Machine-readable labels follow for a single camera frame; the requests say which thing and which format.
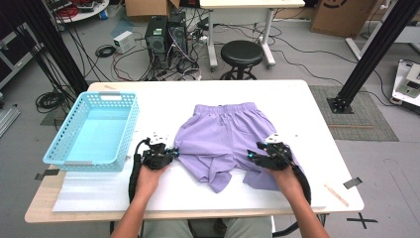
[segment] computer tower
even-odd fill
[[[154,69],[167,69],[170,66],[171,52],[169,52],[166,24],[166,16],[151,16],[146,29],[145,39]]]
[[[168,20],[169,42],[174,45],[173,54],[187,55],[185,12],[172,12]]]

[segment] elastic waistband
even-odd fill
[[[194,109],[194,114],[226,114],[253,110],[257,110],[257,107],[254,104],[254,102],[245,102],[241,104],[220,106],[196,105]]]

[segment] person's knee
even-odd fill
[[[225,218],[225,237],[272,237],[271,217]]]
[[[148,220],[144,227],[145,238],[169,238],[186,237],[192,238],[188,227],[188,221],[185,219],[177,220]]]

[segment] cardboard box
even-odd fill
[[[322,0],[316,6],[311,31],[355,39],[381,0]]]
[[[180,0],[126,0],[127,16],[169,16],[170,10],[179,8]]]

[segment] person's left hand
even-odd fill
[[[143,197],[149,200],[158,187],[160,175],[163,174],[166,169],[167,166],[158,171],[153,171],[147,166],[142,166],[139,177],[137,178],[135,198]]]

